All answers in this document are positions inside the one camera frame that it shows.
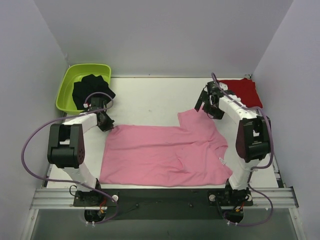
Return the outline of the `green plastic basin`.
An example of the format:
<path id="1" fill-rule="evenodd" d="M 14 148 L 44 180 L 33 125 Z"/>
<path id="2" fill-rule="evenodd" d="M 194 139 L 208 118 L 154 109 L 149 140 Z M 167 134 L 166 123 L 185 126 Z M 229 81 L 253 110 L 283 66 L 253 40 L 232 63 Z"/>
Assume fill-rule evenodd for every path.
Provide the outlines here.
<path id="1" fill-rule="evenodd" d="M 93 74 L 94 76 L 102 76 L 103 80 L 108 84 L 111 81 L 111 68 L 101 63 L 80 63 L 71 65 L 65 72 L 60 84 L 55 106 L 58 110 L 68 115 L 78 115 L 78 110 L 73 100 L 74 83 L 80 82 L 83 77 Z"/>

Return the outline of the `red t shirt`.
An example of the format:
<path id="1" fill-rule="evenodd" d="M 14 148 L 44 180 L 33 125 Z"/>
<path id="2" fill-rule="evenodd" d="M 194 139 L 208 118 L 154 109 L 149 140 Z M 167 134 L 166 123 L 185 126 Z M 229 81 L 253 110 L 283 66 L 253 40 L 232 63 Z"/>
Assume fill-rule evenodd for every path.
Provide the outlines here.
<path id="1" fill-rule="evenodd" d="M 240 98 L 241 102 L 248 108 L 263 108 L 263 104 L 256 90 L 256 84 L 251 79 L 228 79 L 220 80 L 220 82 L 226 84 L 228 90 L 232 91 L 238 98 Z"/>

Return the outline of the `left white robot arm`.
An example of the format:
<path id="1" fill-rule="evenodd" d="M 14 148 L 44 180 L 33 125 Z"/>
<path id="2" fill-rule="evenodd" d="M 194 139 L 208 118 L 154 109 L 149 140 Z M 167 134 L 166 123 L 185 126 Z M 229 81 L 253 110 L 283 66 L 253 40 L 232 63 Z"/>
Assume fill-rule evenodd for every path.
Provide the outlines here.
<path id="1" fill-rule="evenodd" d="M 85 110 L 77 117 L 50 126 L 47 159 L 52 165 L 62 169 L 76 182 L 80 195 L 92 206 L 101 203 L 103 194 L 100 183 L 85 164 L 84 133 L 98 127 L 107 132 L 114 128 L 114 120 L 107 114 L 107 100 L 93 97 L 85 103 Z"/>

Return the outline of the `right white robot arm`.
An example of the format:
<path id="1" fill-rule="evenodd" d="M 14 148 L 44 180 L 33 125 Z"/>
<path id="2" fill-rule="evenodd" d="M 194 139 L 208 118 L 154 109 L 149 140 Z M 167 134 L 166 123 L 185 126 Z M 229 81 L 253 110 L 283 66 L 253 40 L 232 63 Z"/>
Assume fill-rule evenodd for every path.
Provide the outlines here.
<path id="1" fill-rule="evenodd" d="M 248 107 L 235 93 L 222 87 L 218 80 L 209 81 L 195 104 L 196 111 L 203 110 L 214 120 L 227 115 L 235 124 L 236 167 L 228 185 L 234 191 L 246 190 L 253 173 L 270 167 L 274 158 L 271 121 L 258 106 Z"/>

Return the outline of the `pink t shirt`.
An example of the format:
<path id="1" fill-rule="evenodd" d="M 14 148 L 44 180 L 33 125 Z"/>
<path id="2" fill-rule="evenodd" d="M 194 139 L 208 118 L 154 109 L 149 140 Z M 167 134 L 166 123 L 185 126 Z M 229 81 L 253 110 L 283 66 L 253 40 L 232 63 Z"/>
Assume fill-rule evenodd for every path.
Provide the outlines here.
<path id="1" fill-rule="evenodd" d="M 228 148 L 214 121 L 190 109 L 177 115 L 179 126 L 118 125 L 106 138 L 102 184 L 156 187 L 223 185 L 232 170 Z"/>

